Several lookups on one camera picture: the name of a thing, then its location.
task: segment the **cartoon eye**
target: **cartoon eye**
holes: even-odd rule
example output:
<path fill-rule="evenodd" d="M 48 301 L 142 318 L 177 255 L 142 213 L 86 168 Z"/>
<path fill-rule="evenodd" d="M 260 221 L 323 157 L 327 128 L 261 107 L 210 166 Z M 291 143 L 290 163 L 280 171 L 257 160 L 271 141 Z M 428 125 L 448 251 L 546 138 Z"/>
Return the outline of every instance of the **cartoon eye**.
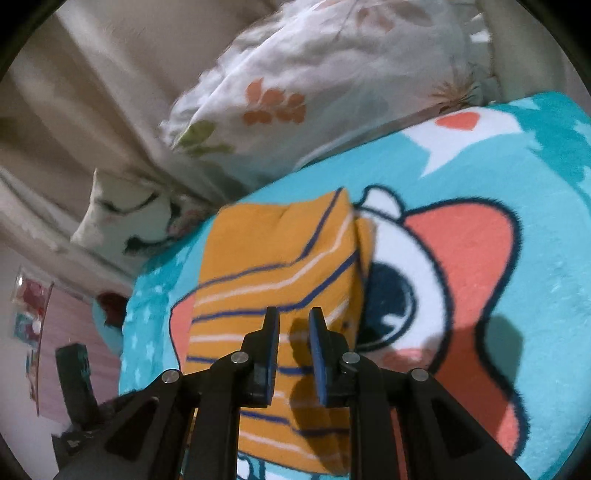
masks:
<path fill-rule="evenodd" d="M 374 263 L 366 289 L 365 323 L 358 351 L 393 343 L 413 322 L 416 301 L 410 283 L 389 265 Z"/>

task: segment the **pink wooden panel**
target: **pink wooden panel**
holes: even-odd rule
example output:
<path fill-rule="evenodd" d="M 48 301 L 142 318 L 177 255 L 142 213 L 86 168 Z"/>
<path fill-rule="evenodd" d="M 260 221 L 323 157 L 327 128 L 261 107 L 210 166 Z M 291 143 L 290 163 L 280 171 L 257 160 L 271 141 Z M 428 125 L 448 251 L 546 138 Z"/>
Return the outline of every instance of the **pink wooden panel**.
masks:
<path fill-rule="evenodd" d="M 39 415 L 70 423 L 57 376 L 56 348 L 82 343 L 88 349 L 90 381 L 99 403 L 117 396 L 119 358 L 107 348 L 92 320 L 91 306 L 54 287 L 47 305 L 39 351 Z"/>

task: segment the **cartoon character print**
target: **cartoon character print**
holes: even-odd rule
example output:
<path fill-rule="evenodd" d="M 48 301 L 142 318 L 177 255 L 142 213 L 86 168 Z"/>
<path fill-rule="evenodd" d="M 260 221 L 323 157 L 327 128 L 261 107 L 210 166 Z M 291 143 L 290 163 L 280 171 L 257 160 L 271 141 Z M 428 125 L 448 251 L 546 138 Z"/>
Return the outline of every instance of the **cartoon character print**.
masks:
<path fill-rule="evenodd" d="M 422 367 L 517 457 L 527 437 L 522 404 L 488 359 L 489 313 L 513 268 L 513 215 L 482 199 L 404 212 L 381 187 L 360 214 L 376 223 L 374 261 L 358 350 L 384 368 Z"/>

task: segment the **yellow folded garment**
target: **yellow folded garment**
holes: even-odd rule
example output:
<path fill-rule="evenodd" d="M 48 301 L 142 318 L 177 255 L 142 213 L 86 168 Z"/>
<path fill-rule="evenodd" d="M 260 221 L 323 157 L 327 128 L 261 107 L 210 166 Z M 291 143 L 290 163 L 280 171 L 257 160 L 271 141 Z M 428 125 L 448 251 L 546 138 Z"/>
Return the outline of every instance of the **yellow folded garment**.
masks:
<path fill-rule="evenodd" d="M 320 406 L 308 345 L 308 313 L 353 347 L 374 245 L 371 221 L 355 217 L 345 190 L 292 205 L 234 205 L 217 216 L 195 295 L 185 373 L 239 350 L 267 306 L 280 311 L 275 395 L 242 409 L 239 450 L 308 472 L 344 474 L 349 415 Z"/>

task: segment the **wall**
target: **wall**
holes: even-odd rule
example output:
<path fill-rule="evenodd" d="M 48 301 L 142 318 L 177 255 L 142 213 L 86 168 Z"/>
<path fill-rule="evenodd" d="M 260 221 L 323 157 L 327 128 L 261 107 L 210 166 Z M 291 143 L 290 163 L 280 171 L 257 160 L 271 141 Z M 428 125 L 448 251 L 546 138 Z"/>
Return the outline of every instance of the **wall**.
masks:
<path fill-rule="evenodd" d="M 57 473 L 51 434 L 63 426 L 37 417 L 25 377 L 29 347 L 12 337 L 10 296 L 20 266 L 33 267 L 0 243 L 0 432 L 33 480 L 51 480 Z"/>

